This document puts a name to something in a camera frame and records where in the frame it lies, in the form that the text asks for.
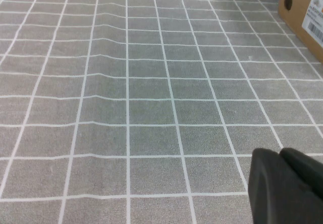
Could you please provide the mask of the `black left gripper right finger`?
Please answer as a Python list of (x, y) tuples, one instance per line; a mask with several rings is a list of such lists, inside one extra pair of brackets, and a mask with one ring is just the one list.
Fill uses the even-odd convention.
[(316, 196), (322, 199), (322, 163), (294, 148), (283, 148), (279, 155)]

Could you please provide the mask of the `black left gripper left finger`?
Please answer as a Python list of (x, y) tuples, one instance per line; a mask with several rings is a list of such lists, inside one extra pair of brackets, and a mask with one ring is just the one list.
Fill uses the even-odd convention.
[(322, 199), (279, 153), (252, 153), (248, 196), (254, 223), (322, 223)]

